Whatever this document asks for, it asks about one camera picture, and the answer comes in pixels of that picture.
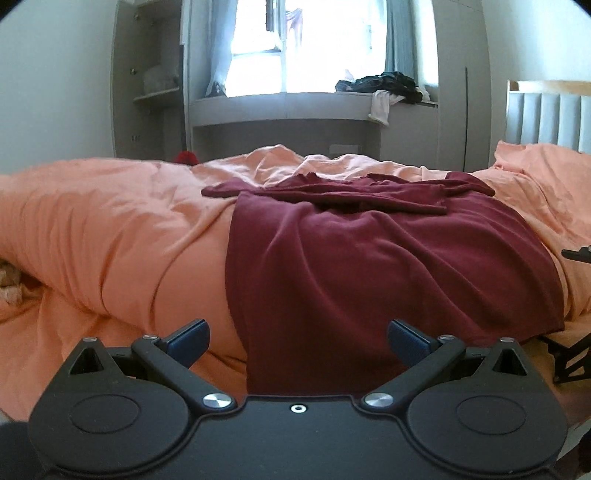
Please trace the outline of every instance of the red object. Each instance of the red object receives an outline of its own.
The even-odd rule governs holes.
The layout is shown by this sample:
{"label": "red object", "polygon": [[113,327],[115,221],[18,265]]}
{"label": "red object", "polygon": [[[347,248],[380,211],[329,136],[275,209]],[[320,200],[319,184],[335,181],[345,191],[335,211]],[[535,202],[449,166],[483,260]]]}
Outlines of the red object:
{"label": "red object", "polygon": [[195,165],[199,165],[199,160],[193,152],[183,151],[177,155],[173,163],[182,163],[183,165],[194,167]]}
{"label": "red object", "polygon": [[564,327],[550,255],[470,174],[309,174],[268,189],[234,179],[203,194],[237,192],[226,292],[251,394],[371,391],[404,370],[392,319],[476,346]]}

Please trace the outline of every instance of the white wall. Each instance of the white wall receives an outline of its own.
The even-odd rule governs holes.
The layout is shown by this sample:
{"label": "white wall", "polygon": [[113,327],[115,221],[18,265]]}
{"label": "white wall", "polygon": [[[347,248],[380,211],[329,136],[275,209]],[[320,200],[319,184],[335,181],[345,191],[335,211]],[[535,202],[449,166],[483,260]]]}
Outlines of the white wall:
{"label": "white wall", "polygon": [[0,173],[112,157],[117,0],[24,0],[0,22]]}
{"label": "white wall", "polygon": [[508,80],[591,80],[591,17],[573,0],[482,0],[491,57],[491,160]]}

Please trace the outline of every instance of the orange duvet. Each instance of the orange duvet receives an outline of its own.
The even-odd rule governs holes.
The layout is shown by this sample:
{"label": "orange duvet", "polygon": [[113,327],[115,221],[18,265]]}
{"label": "orange duvet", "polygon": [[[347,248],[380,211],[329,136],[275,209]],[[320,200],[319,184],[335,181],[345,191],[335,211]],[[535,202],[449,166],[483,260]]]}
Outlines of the orange duvet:
{"label": "orange duvet", "polygon": [[[0,177],[0,258],[27,274],[21,305],[0,300],[0,409],[26,419],[84,336],[128,345],[198,317],[209,322],[212,341],[192,370],[242,397],[247,358],[224,279],[233,199],[200,192],[231,177],[269,185],[310,171],[333,179],[446,175],[359,155],[302,158],[277,146],[193,169],[92,159]],[[553,145],[500,144],[495,166],[476,175],[525,218],[553,256],[567,320],[566,331],[554,337],[574,343],[591,331],[591,265],[565,261],[560,250],[591,243],[591,157]],[[542,344],[534,340],[526,348],[549,380],[551,358]],[[591,416],[591,381],[556,393],[571,423]]]}

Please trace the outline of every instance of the white cloth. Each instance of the white cloth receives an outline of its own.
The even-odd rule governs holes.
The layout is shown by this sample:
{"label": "white cloth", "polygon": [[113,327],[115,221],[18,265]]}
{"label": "white cloth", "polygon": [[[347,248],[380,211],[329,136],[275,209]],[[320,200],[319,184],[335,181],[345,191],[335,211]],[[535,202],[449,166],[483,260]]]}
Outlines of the white cloth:
{"label": "white cloth", "polygon": [[431,95],[429,95],[429,92],[425,89],[424,86],[419,85],[417,87],[417,90],[423,94],[423,100],[421,100],[422,102],[430,102],[431,101]]}
{"label": "white cloth", "polygon": [[404,100],[402,95],[392,95],[387,90],[378,90],[377,92],[374,92],[371,100],[371,113],[369,114],[369,119],[372,122],[387,127],[389,125],[388,115],[390,114],[390,105],[394,105],[400,100]]}

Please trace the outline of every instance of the wooden frame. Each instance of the wooden frame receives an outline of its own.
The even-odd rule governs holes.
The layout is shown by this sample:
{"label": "wooden frame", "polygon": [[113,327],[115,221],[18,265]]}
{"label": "wooden frame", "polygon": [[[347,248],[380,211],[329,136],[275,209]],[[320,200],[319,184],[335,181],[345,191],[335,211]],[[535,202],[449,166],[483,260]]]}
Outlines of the wooden frame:
{"label": "wooden frame", "polygon": [[521,93],[564,93],[571,95],[591,96],[591,82],[573,80],[509,80],[509,92]]}

